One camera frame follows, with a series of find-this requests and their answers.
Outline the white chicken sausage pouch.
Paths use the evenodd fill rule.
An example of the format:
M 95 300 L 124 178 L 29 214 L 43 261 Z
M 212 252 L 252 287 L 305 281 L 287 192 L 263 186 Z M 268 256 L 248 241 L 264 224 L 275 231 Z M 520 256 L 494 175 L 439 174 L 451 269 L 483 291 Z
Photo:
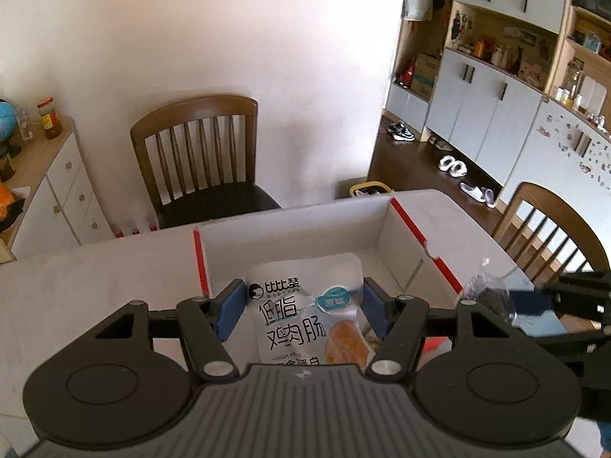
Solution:
M 356 255 L 260 264 L 247 271 L 246 285 L 262 363 L 367 367 L 373 350 L 360 323 L 364 276 Z

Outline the clear bag dark snack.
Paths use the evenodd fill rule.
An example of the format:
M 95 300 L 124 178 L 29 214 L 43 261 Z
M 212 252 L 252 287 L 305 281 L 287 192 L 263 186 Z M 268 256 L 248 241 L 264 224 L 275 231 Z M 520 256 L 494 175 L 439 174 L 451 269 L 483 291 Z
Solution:
M 483 258 L 477 272 L 463 286 L 459 303 L 480 304 L 512 325 L 516 317 L 516 306 L 502 278 L 492 274 L 490 260 Z

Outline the red cardboard box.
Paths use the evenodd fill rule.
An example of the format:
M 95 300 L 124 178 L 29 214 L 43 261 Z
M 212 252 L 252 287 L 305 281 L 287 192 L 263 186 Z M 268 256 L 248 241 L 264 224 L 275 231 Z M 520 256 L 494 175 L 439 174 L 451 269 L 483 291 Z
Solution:
M 436 190 L 351 198 L 203 223 L 194 230 L 203 293 L 218 296 L 250 267 L 354 253 L 362 276 L 388 296 L 454 308 L 466 279 L 458 266 L 462 210 Z

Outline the wooden chair at right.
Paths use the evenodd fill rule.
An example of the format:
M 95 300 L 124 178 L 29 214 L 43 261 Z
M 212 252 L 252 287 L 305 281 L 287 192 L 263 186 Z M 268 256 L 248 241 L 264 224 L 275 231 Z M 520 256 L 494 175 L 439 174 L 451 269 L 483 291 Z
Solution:
M 605 248 L 578 212 L 531 182 L 519 184 L 492 237 L 534 284 L 609 266 Z

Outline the grey white slippers pair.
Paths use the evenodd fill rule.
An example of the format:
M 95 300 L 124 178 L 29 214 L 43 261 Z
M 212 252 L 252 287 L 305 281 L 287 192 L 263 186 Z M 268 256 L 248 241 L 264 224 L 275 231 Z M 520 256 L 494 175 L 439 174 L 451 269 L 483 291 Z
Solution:
M 485 204 L 488 208 L 495 208 L 495 194 L 494 191 L 487 187 L 471 186 L 464 182 L 459 184 L 460 189 L 471 197 L 474 201 Z

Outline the brown wooden chair back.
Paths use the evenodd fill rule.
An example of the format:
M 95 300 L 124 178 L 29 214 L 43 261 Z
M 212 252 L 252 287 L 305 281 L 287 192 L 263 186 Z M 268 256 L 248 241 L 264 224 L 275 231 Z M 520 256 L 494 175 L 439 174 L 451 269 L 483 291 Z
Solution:
M 131 127 L 161 229 L 279 208 L 256 183 L 258 111 L 250 97 L 204 95 L 162 106 Z

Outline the white drawer sideboard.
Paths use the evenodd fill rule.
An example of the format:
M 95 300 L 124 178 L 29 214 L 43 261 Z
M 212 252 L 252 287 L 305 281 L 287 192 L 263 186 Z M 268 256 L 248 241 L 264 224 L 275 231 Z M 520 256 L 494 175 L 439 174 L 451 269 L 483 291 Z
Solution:
M 114 238 L 81 155 L 74 120 L 62 132 L 40 135 L 16 156 L 6 187 L 22 211 L 1 232 L 1 261 L 27 260 Z

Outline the black sneakers pair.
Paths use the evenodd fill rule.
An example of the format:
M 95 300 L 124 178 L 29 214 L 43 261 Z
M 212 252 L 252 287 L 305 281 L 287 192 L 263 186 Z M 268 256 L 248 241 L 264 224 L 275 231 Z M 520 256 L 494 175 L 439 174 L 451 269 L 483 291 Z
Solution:
M 394 122 L 387 125 L 386 131 L 395 142 L 411 143 L 415 141 L 415 135 L 403 122 Z

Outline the orange snack bag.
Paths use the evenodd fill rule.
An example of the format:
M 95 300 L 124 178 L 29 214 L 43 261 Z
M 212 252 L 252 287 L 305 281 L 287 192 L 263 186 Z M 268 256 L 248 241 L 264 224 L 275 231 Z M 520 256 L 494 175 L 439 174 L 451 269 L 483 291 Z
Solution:
M 0 184 L 0 232 L 9 229 L 23 212 L 25 200 Z

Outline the white tall cabinet unit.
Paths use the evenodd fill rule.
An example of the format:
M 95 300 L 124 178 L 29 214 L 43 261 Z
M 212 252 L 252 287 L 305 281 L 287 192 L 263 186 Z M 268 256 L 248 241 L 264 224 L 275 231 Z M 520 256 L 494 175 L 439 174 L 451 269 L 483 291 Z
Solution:
M 610 229 L 610 98 L 566 86 L 572 65 L 603 88 L 609 62 L 578 42 L 610 36 L 571 0 L 433 0 L 432 20 L 403 19 L 385 112 L 424 140 L 440 137 L 507 201 L 524 180 L 562 195 Z M 419 53 L 440 67 L 429 100 L 410 89 Z

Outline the cardboard carton on shelf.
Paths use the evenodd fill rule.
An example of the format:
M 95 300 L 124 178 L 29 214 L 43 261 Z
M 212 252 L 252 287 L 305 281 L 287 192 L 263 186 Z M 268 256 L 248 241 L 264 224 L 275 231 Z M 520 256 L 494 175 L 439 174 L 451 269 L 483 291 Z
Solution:
M 411 91 L 429 100 L 433 93 L 439 67 L 438 58 L 419 53 L 414 64 Z

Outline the red-lidded sauce jar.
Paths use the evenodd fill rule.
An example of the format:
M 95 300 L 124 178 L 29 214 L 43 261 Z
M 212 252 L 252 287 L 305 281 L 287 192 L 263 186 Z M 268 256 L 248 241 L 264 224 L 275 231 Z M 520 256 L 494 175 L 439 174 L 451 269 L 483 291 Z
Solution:
M 48 140 L 59 137 L 62 132 L 62 126 L 55 108 L 54 98 L 48 97 L 42 102 L 38 102 L 37 110 L 45 137 Z

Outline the blue globe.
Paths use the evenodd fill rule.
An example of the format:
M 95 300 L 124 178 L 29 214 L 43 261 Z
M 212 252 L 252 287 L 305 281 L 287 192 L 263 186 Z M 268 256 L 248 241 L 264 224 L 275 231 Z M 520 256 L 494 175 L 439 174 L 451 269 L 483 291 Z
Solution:
M 0 141 L 7 141 L 13 135 L 18 125 L 16 112 L 10 103 L 1 100 L 0 102 Z

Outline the hanging tote bag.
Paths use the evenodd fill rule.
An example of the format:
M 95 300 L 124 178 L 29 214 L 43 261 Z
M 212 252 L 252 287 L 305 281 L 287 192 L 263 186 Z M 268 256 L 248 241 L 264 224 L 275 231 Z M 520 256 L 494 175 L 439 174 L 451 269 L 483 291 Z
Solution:
M 433 0 L 404 0 L 403 19 L 410 22 L 432 20 Z

